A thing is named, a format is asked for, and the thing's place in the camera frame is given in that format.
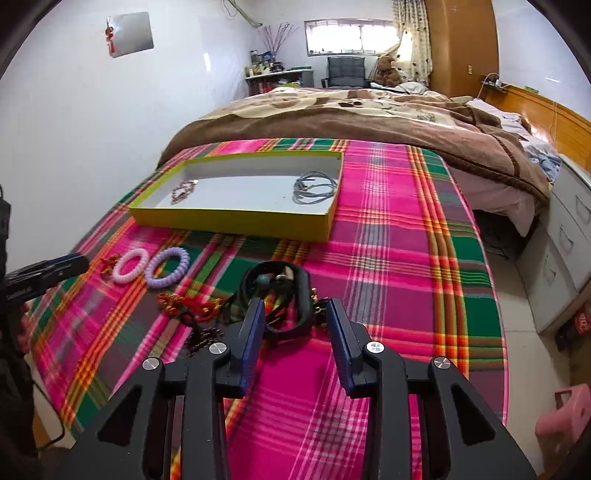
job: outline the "plaid tablecloth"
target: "plaid tablecloth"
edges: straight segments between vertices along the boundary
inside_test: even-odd
[[[179,162],[281,150],[344,153],[342,184],[326,244],[137,225],[127,205]],[[37,300],[33,355],[53,404],[78,436],[148,356],[173,361],[189,329],[160,314],[142,276],[118,286],[100,259],[143,247],[179,245],[191,257],[174,291],[226,297],[265,260],[299,263],[320,296],[340,297],[351,320],[408,358],[448,356],[506,420],[506,350],[495,290],[472,213],[441,158],[405,145],[363,141],[232,141],[185,150],[126,195],[78,244],[90,269]],[[170,260],[163,273],[177,266]],[[255,385],[226,403],[234,479],[356,479],[361,473],[367,400],[341,389],[323,332],[266,348]],[[413,465],[420,441],[413,415]],[[179,474],[175,452],[173,477]]]

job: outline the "wooden headboard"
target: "wooden headboard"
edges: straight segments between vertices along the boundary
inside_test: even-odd
[[[506,94],[485,89],[486,103],[504,112],[519,113],[532,126],[532,133],[585,170],[591,171],[591,122],[553,100],[507,86]]]

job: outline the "yellow box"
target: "yellow box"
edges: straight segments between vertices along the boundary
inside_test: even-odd
[[[342,167],[343,154],[328,150],[194,158],[160,177],[129,209],[140,225],[326,242],[335,216]],[[320,203],[300,205],[293,200],[293,184],[312,170],[335,179],[337,191]],[[172,205],[173,189],[183,180],[195,179],[198,183],[194,191]],[[305,183],[311,186],[327,180]]]

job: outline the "chair backrest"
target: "chair backrest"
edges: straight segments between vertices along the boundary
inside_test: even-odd
[[[365,57],[328,57],[329,87],[364,87]]]

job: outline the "pink coil hair tie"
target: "pink coil hair tie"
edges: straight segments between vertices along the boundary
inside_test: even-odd
[[[167,277],[154,278],[154,270],[156,270],[156,267],[170,257],[180,257],[181,259],[181,263],[179,263],[176,270]],[[187,251],[184,248],[171,247],[161,251],[150,261],[144,272],[144,278],[150,288],[166,288],[183,278],[188,269],[189,254]]]
[[[131,271],[126,273],[125,275],[121,274],[121,269],[123,266],[131,260],[133,257],[140,257],[139,263],[135,266],[135,268]],[[124,284],[129,283],[130,281],[135,280],[138,278],[139,274],[142,273],[146,265],[148,264],[148,260],[150,259],[150,254],[146,249],[143,248],[134,248],[127,252],[123,257],[117,260],[117,263],[113,267],[113,273],[111,277],[115,283]]]

